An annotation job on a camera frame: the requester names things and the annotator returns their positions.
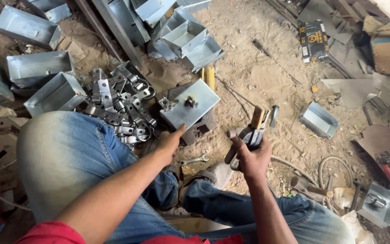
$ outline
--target hammer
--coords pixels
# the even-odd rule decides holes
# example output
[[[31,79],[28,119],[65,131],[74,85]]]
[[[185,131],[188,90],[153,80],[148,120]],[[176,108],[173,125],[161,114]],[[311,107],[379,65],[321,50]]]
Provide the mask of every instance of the hammer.
[[[323,201],[325,197],[333,197],[333,191],[315,187],[309,181],[299,176],[294,176],[291,179],[291,186],[317,202]]]

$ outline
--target black box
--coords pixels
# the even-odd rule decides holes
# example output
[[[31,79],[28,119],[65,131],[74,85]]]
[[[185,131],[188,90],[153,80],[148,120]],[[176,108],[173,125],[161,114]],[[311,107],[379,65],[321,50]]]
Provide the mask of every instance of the black box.
[[[299,23],[299,37],[304,63],[329,55],[328,36],[321,20]]]

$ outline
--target hammer handle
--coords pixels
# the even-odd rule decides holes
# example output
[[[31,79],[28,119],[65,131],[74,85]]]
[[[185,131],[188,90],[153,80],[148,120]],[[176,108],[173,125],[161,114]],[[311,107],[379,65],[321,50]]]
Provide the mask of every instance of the hammer handle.
[[[313,192],[313,193],[317,193],[317,194],[320,194],[320,195],[323,195],[323,196],[326,196],[326,197],[329,197],[329,198],[333,197],[333,191],[329,191],[329,190],[326,190],[326,189],[314,187],[314,186],[311,186],[311,185],[308,186],[308,191],[309,192]]]

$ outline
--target left hand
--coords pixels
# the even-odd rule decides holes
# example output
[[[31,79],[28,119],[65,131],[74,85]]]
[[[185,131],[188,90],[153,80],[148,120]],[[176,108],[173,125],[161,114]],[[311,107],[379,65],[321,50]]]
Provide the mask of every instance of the left hand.
[[[163,152],[167,157],[172,158],[172,154],[174,154],[179,146],[180,137],[186,132],[187,128],[188,126],[186,124],[182,124],[174,133],[170,133],[169,131],[160,133],[156,151]]]

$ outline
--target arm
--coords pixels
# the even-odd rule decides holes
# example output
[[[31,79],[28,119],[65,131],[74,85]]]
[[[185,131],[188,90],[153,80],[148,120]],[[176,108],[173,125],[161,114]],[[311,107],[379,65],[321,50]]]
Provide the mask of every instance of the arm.
[[[263,136],[260,148],[252,152],[239,137],[232,141],[251,194],[258,243],[297,243],[266,183],[266,170],[272,155],[267,137]]]
[[[57,220],[76,230],[85,243],[105,242],[161,169],[171,163],[186,128],[183,124],[172,134],[163,132],[154,152],[84,192]]]

